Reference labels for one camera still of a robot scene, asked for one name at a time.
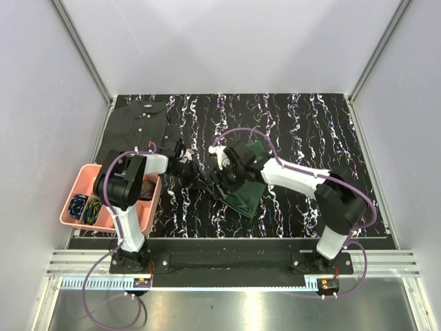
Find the green cloth napkin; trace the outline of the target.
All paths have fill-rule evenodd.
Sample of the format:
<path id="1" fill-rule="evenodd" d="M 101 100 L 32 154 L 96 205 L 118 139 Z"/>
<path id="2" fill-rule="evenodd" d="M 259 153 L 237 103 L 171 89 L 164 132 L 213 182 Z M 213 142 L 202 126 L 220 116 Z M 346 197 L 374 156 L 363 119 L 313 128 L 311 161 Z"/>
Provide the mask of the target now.
<path id="1" fill-rule="evenodd" d="M 263 168 L 264 162 L 269 160 L 269 154 L 267 152 L 267 149 L 265 148 L 265 146 L 261 142 L 254 141 L 251 143 L 245 143 L 245 142 L 241 141 L 233 146 L 211 146 L 211 147 L 209 147 L 209 149 L 210 148 L 262 148 L 262 159 L 259 161 L 259 163 L 256 165 L 256 167 L 258 168 L 257 175 L 259 177 L 259 181 L 262 183 L 262 196 L 263 196 L 263 193 L 264 193 L 267 185 L 263 182 L 263 179 L 258 174 L 258 171 Z M 237 213 L 239 213 L 249 219 L 254 217 L 254 215 L 256 214 L 258 205 L 260 203 L 260 200 L 229 200 L 229 199 L 222 200 L 222 199 L 217 199 L 214 196 L 213 192 L 210 192 L 210 193 L 213 195 L 213 197 L 216 200 L 223 202 L 225 205 L 227 205 L 228 207 L 230 207 L 231 209 L 233 209 Z"/>

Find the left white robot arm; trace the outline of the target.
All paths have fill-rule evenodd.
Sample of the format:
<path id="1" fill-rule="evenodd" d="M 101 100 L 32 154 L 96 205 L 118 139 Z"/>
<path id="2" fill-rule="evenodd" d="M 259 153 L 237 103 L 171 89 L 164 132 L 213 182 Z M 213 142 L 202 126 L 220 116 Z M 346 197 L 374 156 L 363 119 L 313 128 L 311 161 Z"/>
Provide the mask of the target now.
<path id="1" fill-rule="evenodd" d="M 148 151 L 110 150 L 97 175 L 93 193 L 109 211 L 124 253 L 125 265 L 133 272 L 143 272 L 149 257 L 141 252 L 145 235 L 139 226 L 136 202 L 141 195 L 145 175 L 166 174 L 178 178 L 188 188 L 204 189 L 207 179 L 193 160 L 193 152 L 181 148 L 176 152 L 156 148 Z"/>

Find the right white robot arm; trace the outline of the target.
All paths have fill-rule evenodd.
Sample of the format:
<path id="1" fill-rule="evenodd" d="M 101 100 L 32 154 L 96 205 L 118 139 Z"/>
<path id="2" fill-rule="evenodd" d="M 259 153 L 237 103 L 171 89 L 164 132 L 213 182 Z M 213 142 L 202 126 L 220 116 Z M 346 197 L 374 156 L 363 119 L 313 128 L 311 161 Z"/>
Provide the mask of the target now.
<path id="1" fill-rule="evenodd" d="M 294 165 L 269 153 L 258 155 L 248 147 L 211 146 L 217 166 L 209 174 L 214 194 L 226 198 L 246 183 L 280 186 L 314 199 L 325 228 L 316 246 L 313 265 L 331 272 L 352 228 L 367 209 L 366 201 L 344 174 Z"/>

